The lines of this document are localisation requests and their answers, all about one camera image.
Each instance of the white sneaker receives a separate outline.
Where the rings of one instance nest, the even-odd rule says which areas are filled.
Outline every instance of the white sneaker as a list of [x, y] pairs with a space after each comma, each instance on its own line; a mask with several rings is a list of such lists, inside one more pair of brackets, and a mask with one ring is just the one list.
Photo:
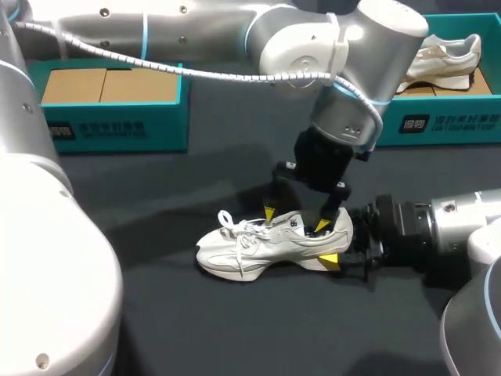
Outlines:
[[442, 89], [468, 90], [470, 76], [480, 63], [481, 39], [476, 34], [463, 40], [446, 41], [431, 35], [421, 45], [397, 93], [425, 82]]
[[250, 282], [281, 261], [327, 271], [318, 257], [345, 252], [353, 237], [353, 224], [344, 208], [340, 209], [333, 232], [319, 237], [305, 235], [298, 211], [276, 217], [269, 225], [264, 219], [235, 225], [226, 211], [220, 211], [218, 219], [222, 228], [199, 240], [196, 260], [209, 273], [227, 280]]

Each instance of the dark gray surface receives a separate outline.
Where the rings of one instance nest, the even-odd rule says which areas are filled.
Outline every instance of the dark gray surface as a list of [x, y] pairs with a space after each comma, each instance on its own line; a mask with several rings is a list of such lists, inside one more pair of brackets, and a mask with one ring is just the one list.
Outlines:
[[[242, 285], [195, 267], [194, 244], [217, 226], [219, 209], [261, 210], [270, 169], [292, 159], [311, 105], [265, 87], [196, 81], [188, 155], [63, 159], [123, 268], [121, 374], [446, 374], [438, 325], [452, 291], [425, 288], [412, 270], [381, 270], [366, 286], [282, 266]], [[497, 188], [500, 158], [498, 147], [378, 150], [350, 167], [348, 206], [382, 193], [425, 201]], [[307, 206], [319, 203], [299, 192]]]

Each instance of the shoe sole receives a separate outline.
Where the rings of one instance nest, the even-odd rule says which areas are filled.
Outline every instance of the shoe sole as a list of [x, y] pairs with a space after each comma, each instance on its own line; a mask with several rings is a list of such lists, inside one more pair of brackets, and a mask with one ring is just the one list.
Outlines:
[[[306, 270], [312, 270], [315, 272], [332, 272], [333, 269], [328, 267], [326, 264], [322, 263], [319, 261], [318, 257], [314, 258], [307, 258], [304, 260], [300, 261], [292, 261], [293, 263], [299, 265], [300, 267], [306, 269]], [[256, 280], [269, 266], [273, 265], [275, 262], [270, 262], [267, 265], [264, 265], [262, 267], [259, 267], [255, 270], [250, 270], [247, 271], [243, 274], [243, 276], [240, 274], [239, 271], [236, 272], [222, 272], [219, 270], [213, 270], [210, 268], [207, 268], [206, 266], [203, 266], [202, 264], [199, 263], [199, 265], [208, 273], [213, 274], [217, 277], [224, 278], [226, 280], [234, 280], [237, 282], [252, 282]]]
[[473, 84], [473, 74], [455, 77], [428, 76], [417, 78], [400, 84], [397, 89], [397, 94], [402, 94], [405, 90], [409, 89], [410, 86], [417, 84], [428, 84], [445, 90], [466, 91], [469, 90]]

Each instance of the robotic arm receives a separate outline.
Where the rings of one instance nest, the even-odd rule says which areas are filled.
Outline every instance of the robotic arm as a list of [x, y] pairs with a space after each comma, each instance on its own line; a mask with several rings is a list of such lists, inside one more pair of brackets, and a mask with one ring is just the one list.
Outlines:
[[[352, 159], [369, 158], [380, 117], [428, 32], [421, 15], [394, 0], [361, 0], [347, 16], [305, 12], [279, 0], [4, 0], [0, 11], [0, 275], [7, 276], [2, 285], [13, 286], [0, 297], [16, 307], [0, 322], [8, 344], [0, 374], [15, 376], [109, 375], [122, 295], [113, 249], [72, 198], [24, 60], [93, 55], [199, 78], [268, 82], [284, 95], [317, 93], [311, 124], [294, 148], [296, 161], [276, 166], [265, 208], [271, 219], [283, 179], [298, 180], [329, 195], [320, 230], [335, 222], [350, 192], [341, 181], [344, 171]], [[169, 60], [250, 63], [258, 75], [150, 62]], [[404, 205], [379, 199], [353, 216], [354, 247], [369, 249], [372, 262], [401, 249], [451, 252], [469, 244], [475, 265], [487, 265], [497, 257], [499, 197], [499, 191], [483, 192]], [[501, 273], [493, 265], [445, 311], [442, 344], [453, 374], [475, 374], [462, 363], [465, 323], [477, 333], [475, 350], [485, 364], [476, 374], [501, 369], [499, 357], [490, 356], [499, 353], [493, 349], [501, 335], [499, 298], [491, 288]]]

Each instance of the shoe heel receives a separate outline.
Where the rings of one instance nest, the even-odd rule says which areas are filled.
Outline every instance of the shoe heel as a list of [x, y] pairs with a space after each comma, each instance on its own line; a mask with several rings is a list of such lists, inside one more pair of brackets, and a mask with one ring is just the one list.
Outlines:
[[337, 253], [308, 258], [296, 263], [302, 268], [316, 272], [339, 272], [341, 270], [337, 263]]
[[431, 84], [441, 89], [468, 90], [471, 85], [470, 75], [455, 77], [434, 77]]

